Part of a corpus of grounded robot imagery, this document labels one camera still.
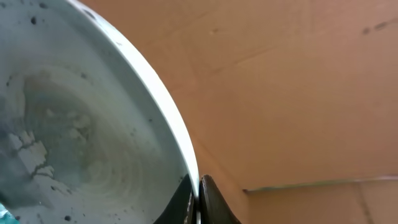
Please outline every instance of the white residue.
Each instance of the white residue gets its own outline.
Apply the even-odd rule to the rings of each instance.
[[[72,139],[79,139],[81,140],[83,143],[86,143],[86,139],[80,134],[80,132],[76,129],[76,128],[71,128],[69,130],[69,136]]]
[[[47,174],[50,177],[54,177],[54,168],[52,166],[46,166],[37,171],[38,174]]]
[[[68,112],[68,114],[67,114],[68,118],[75,118],[76,116],[77,116],[76,111],[71,111],[71,112]]]
[[[49,118],[54,117],[54,112],[52,110],[50,110],[50,109],[45,110],[45,113],[47,114],[47,116]]]
[[[45,155],[47,155],[47,150],[45,149],[43,143],[36,142],[31,147],[21,150],[18,153],[20,159],[26,166],[28,172],[31,174],[35,171],[35,168],[42,165],[45,162]]]
[[[33,135],[33,132],[29,132],[29,134],[26,131],[23,131],[20,135],[22,142],[24,145],[30,144],[35,141],[35,136]]]
[[[85,128],[90,125],[90,118],[87,115],[80,116],[78,119],[73,121],[75,128]]]
[[[15,134],[8,134],[8,138],[10,139],[10,142],[14,149],[20,149],[24,145],[24,143],[22,143],[19,137]]]

